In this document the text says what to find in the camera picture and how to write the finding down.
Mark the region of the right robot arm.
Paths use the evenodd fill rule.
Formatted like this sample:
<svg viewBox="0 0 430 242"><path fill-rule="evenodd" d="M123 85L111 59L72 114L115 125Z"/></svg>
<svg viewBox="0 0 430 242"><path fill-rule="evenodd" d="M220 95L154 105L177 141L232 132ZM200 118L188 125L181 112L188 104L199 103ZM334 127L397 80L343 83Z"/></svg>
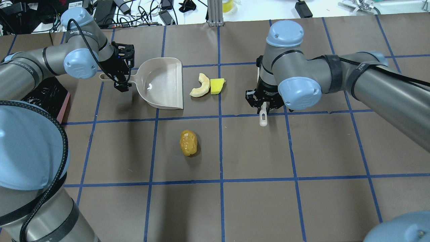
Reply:
<svg viewBox="0 0 430 242"><path fill-rule="evenodd" d="M257 58L257 87L245 94L249 105L258 109L261 126L267 125L272 109L301 111L323 95L347 92L429 150L428 82L390 69L378 51L307 60L301 48L303 36L302 26L291 20L270 27L264 55Z"/></svg>

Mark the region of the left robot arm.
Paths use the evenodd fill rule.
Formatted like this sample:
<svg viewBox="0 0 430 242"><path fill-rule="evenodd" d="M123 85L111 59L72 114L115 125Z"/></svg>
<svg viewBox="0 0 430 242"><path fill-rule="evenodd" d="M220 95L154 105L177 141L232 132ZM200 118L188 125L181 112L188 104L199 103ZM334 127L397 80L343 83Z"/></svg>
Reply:
<svg viewBox="0 0 430 242"><path fill-rule="evenodd" d="M70 162L63 126L23 98L48 78L88 79L99 69L128 91L135 48L110 42L82 7L66 10L60 23L67 30L62 45L1 62L1 228L14 242L100 241L63 187Z"/></svg>

